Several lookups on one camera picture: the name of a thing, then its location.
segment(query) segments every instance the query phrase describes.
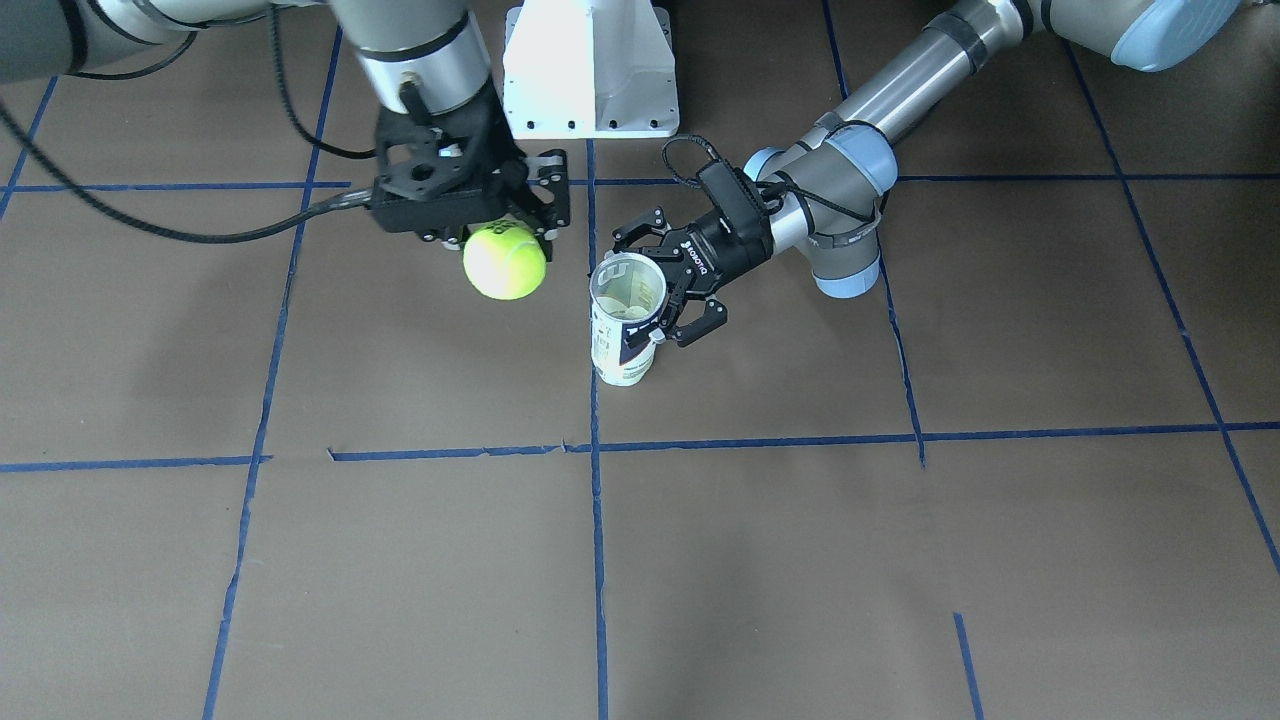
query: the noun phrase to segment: cylindrical container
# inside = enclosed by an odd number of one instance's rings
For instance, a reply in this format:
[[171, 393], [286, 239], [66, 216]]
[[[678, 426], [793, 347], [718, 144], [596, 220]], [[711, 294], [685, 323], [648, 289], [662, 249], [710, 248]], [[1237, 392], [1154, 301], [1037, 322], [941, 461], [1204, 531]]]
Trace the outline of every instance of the cylindrical container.
[[635, 252], [617, 252], [591, 273], [591, 364], [602, 380], [628, 387], [640, 382], [658, 350], [648, 337], [627, 338], [667, 304], [667, 278], [657, 263]]

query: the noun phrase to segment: light blue joint cap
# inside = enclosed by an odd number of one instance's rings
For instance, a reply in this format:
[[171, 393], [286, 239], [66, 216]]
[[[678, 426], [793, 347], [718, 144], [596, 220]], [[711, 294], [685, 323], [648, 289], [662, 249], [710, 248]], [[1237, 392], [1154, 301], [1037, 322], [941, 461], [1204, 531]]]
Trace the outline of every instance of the light blue joint cap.
[[1156, 0], [1120, 37], [1111, 61], [1147, 73], [1171, 68], [1222, 29], [1240, 0]]
[[868, 290], [876, 287], [876, 281], [879, 279], [879, 255], [876, 256], [876, 261], [867, 265], [861, 272], [854, 273], [847, 278], [840, 278], [838, 281], [828, 281], [813, 277], [813, 282], [818, 283], [818, 290], [828, 297], [836, 297], [838, 300], [849, 300], [850, 297], [858, 297], [865, 293]]
[[767, 165], [769, 160], [782, 151], [783, 150], [781, 147], [765, 147], [763, 150], [756, 150], [755, 155], [751, 155], [751, 159], [742, 165], [742, 172], [746, 173], [746, 177], [753, 181], [760, 179], [760, 170], [764, 169], [764, 165]]
[[867, 126], [849, 126], [827, 138], [850, 163], [870, 181], [876, 192], [884, 195], [897, 182], [897, 158], [884, 136]]

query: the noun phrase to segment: yellow-green tennis ball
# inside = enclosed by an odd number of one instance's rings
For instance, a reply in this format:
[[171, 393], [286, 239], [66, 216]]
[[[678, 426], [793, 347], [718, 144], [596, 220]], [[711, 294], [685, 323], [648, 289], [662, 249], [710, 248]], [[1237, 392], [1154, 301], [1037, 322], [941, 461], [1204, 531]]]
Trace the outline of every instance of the yellow-green tennis ball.
[[511, 220], [489, 223], [462, 247], [462, 269], [481, 295], [520, 300], [547, 277], [547, 256], [530, 229]]

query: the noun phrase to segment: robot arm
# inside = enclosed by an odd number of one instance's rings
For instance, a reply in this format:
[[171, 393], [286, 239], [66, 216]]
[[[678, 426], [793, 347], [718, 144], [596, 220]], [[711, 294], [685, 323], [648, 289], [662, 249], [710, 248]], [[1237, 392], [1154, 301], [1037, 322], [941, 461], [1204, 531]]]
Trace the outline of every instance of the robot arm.
[[[696, 184], [713, 209], [684, 228], [660, 209], [614, 231], [614, 252], [655, 261], [667, 281], [662, 310], [630, 331], [685, 346], [724, 324], [716, 291], [774, 255], [797, 249], [818, 287], [855, 297], [879, 277], [881, 199], [897, 182], [892, 143], [992, 55], [1052, 31], [1140, 70], [1190, 56], [1226, 23], [1238, 0], [960, 0], [900, 55], [787, 150], [765, 149], [744, 169], [712, 154]], [[648, 236], [657, 242], [640, 246]], [[677, 324], [689, 301], [703, 314]]]
[[470, 0], [8, 0], [0, 85], [109, 64], [273, 4], [328, 4], [358, 53], [381, 104], [366, 206], [383, 229], [458, 243], [467, 224], [511, 213], [550, 259], [570, 222], [566, 155], [516, 146]]

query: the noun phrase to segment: white metal bracket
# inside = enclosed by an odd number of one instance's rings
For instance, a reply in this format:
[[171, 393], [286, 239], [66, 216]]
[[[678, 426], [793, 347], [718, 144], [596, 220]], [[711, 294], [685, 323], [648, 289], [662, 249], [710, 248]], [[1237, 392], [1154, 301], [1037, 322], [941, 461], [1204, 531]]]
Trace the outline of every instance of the white metal bracket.
[[517, 140], [671, 137], [671, 18], [649, 0], [525, 0], [507, 13], [503, 106]]

